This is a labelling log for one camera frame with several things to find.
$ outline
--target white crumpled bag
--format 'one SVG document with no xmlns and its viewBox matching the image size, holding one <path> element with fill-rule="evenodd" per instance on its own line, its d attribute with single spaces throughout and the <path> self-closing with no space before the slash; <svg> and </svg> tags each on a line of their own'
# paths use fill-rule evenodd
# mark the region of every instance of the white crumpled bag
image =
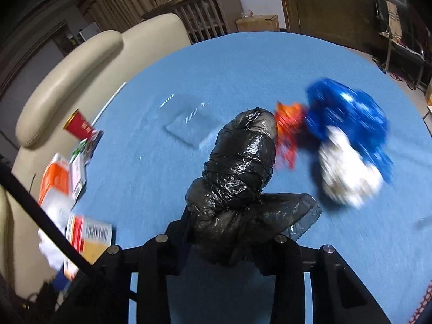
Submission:
<svg viewBox="0 0 432 324">
<path fill-rule="evenodd" d="M 327 129 L 328 140 L 319 149 L 324 192 L 333 201 L 359 208 L 378 193 L 381 173 L 372 163 L 363 162 L 341 129 Z"/>
<path fill-rule="evenodd" d="M 65 229 L 68 225 L 68 215 L 62 213 L 58 208 L 51 206 L 45 211 L 48 217 L 53 221 L 55 226 L 59 230 L 65 233 Z M 42 229 L 38 230 L 40 237 L 39 250 L 46 257 L 51 268 L 59 271 L 64 263 L 64 254 L 58 249 L 58 247 L 47 237 L 46 233 Z"/>
</svg>

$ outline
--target blue tablecloth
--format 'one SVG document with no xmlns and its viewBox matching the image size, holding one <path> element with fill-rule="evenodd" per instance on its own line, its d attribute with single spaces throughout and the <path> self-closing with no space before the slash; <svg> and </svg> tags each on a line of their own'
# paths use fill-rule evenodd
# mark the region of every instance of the blue tablecloth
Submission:
<svg viewBox="0 0 432 324">
<path fill-rule="evenodd" d="M 238 33 L 175 52 L 134 77 L 97 123 L 105 134 L 87 169 L 87 189 L 75 207 L 112 223 L 123 248 L 145 243 L 180 218 L 184 195 L 201 175 L 214 141 L 186 147 L 153 121 L 160 99 L 192 94 L 221 123 L 279 100 L 307 103 L 306 88 L 329 77 L 369 93 L 385 111 L 386 152 L 393 182 L 360 210 L 337 207 L 319 188 L 316 149 L 301 148 L 295 170 L 276 169 L 265 192 L 310 193 L 323 207 L 299 244 L 332 244 L 345 258 L 392 323 L 406 323 L 432 275 L 430 240 L 431 137 L 410 100 L 374 64 L 343 47 L 290 33 Z M 307 323 L 312 323 L 306 276 Z M 267 323 L 274 278 L 252 264 L 224 269 L 195 253 L 178 278 L 169 277 L 173 323 Z M 130 321 L 134 322 L 134 305 Z"/>
</svg>

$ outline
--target barcode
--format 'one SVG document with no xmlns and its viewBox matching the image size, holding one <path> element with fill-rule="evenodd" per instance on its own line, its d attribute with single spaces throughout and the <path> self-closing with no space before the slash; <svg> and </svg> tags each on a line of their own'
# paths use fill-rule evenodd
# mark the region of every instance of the barcode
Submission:
<svg viewBox="0 0 432 324">
<path fill-rule="evenodd" d="M 94 224 L 91 222 L 84 223 L 83 240 L 94 240 L 103 244 L 111 244 L 111 226 Z"/>
</svg>

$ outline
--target black metal frame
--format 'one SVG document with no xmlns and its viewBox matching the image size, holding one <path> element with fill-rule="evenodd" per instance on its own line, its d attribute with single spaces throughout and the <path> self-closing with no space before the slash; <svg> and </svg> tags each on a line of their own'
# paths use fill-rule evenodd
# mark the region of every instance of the black metal frame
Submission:
<svg viewBox="0 0 432 324">
<path fill-rule="evenodd" d="M 137 302 L 137 324 L 171 322 L 166 276 L 180 275 L 189 256 L 191 213 L 187 209 L 180 220 L 168 225 L 165 234 L 127 250 L 110 246 L 90 265 L 3 164 L 0 164 L 0 184 L 81 269 L 50 324 L 126 324 L 129 299 Z M 304 324 L 304 272 L 310 273 L 312 283 L 314 324 L 390 323 L 331 245 L 316 250 L 277 235 L 266 243 L 253 245 L 252 257 L 263 276 L 276 276 L 271 324 Z M 138 273 L 137 293 L 130 290 L 133 272 Z"/>
</svg>

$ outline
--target screw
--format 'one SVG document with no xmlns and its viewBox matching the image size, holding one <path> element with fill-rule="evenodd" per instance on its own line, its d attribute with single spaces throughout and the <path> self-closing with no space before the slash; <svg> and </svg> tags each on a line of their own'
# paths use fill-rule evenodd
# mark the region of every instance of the screw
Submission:
<svg viewBox="0 0 432 324">
<path fill-rule="evenodd" d="M 156 242 L 162 244 L 168 241 L 168 236 L 166 236 L 165 234 L 159 234 L 158 236 L 155 237 L 155 240 Z"/>
<path fill-rule="evenodd" d="M 328 254 L 332 254 L 335 251 L 335 249 L 332 245 L 324 245 L 323 250 L 325 253 L 328 253 Z"/>
<path fill-rule="evenodd" d="M 109 254 L 116 254 L 118 251 L 120 251 L 120 247 L 118 247 L 117 245 L 112 245 L 107 249 L 107 252 Z"/>
<path fill-rule="evenodd" d="M 279 235 L 276 235 L 275 237 L 274 237 L 274 240 L 278 243 L 278 244 L 283 244 L 283 243 L 285 243 L 286 242 L 286 236 L 285 235 L 281 235 L 281 234 L 279 234 Z"/>
</svg>

